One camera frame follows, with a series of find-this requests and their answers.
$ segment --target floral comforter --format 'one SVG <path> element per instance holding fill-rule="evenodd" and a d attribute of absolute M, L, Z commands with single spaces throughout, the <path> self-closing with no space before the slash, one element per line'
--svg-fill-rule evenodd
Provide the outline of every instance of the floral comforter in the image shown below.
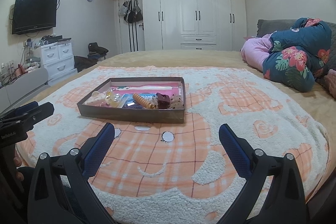
<path fill-rule="evenodd" d="M 324 21 L 304 27 L 307 21 L 300 18 L 289 30 L 271 35 L 270 56 L 263 62 L 264 78 L 308 92 L 316 78 L 327 74 L 331 29 Z"/>

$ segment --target black tv screen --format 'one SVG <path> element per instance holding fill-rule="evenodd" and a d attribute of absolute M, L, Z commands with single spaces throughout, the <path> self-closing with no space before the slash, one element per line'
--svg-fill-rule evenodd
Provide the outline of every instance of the black tv screen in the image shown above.
<path fill-rule="evenodd" d="M 57 0 L 15 0 L 12 34 L 56 27 Z"/>

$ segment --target gray cushion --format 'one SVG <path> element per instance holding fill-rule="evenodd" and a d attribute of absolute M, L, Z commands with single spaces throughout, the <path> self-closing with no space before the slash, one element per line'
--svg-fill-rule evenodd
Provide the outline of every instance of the gray cushion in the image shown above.
<path fill-rule="evenodd" d="M 258 37 L 263 37 L 265 34 L 273 33 L 274 31 L 289 30 L 294 25 L 296 19 L 278 19 L 278 20 L 263 20 L 258 21 Z M 331 29 L 331 49 L 327 69 L 336 70 L 336 24 L 327 22 Z"/>

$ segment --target silver drawer pull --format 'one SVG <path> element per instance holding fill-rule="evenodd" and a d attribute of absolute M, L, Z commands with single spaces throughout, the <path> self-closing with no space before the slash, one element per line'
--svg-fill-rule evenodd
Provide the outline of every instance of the silver drawer pull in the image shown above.
<path fill-rule="evenodd" d="M 61 68 L 61 67 L 58 67 L 57 68 L 57 70 L 59 70 L 59 71 L 62 71 L 62 70 L 64 70 L 65 69 L 65 65 L 63 65 L 63 68 Z"/>

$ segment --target wardrobe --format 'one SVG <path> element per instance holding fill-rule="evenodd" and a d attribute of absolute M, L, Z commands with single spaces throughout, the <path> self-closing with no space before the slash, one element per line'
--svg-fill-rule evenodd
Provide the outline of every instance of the wardrobe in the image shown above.
<path fill-rule="evenodd" d="M 239 51 L 245 0 L 142 0 L 146 50 Z"/>

